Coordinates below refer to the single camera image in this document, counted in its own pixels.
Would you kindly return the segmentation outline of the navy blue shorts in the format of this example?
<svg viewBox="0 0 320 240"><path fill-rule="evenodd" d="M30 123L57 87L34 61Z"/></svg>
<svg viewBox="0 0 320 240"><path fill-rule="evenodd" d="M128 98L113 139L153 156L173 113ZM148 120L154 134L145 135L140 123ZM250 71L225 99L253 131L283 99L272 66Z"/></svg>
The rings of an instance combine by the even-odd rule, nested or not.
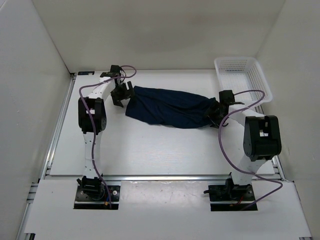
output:
<svg viewBox="0 0 320 240"><path fill-rule="evenodd" d="M210 125L205 116L215 97L161 88L135 86L135 96L127 104L125 115L149 125L196 129Z"/></svg>

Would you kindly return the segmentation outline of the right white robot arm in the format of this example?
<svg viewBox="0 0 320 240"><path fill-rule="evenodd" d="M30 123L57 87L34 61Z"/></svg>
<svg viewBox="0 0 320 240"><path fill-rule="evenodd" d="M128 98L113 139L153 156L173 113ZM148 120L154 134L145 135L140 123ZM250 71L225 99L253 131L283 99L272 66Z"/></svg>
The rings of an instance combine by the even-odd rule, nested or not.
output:
<svg viewBox="0 0 320 240"><path fill-rule="evenodd" d="M280 128L278 118L274 115L263 115L251 109L265 98L265 92L256 90L261 97L254 103L245 105L235 100L236 95L250 93L250 90L233 93L232 90L219 92L219 100L205 112L204 116L212 121L212 127L218 129L218 143L220 150L233 168L230 173L232 183L225 186L224 193L230 200L238 199L242 193L242 186L248 186L253 177L261 179L257 171L267 161L280 154L282 150ZM222 142L222 130L227 119L232 119L244 127L243 152L244 155L235 165L227 156Z"/></svg>

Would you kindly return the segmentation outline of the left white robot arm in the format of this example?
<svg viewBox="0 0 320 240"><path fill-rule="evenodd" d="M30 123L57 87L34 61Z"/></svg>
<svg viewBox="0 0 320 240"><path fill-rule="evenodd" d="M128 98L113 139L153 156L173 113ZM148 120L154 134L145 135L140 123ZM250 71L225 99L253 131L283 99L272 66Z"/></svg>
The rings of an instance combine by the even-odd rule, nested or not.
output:
<svg viewBox="0 0 320 240"><path fill-rule="evenodd" d="M112 65L109 71L102 72L97 83L83 85L78 90L78 126L85 147L82 179L78 184L93 200L103 198L106 188L100 170L101 138L107 127L105 101L110 97L114 106L122 108L122 101L135 96L132 83L125 79L136 73L133 66Z"/></svg>

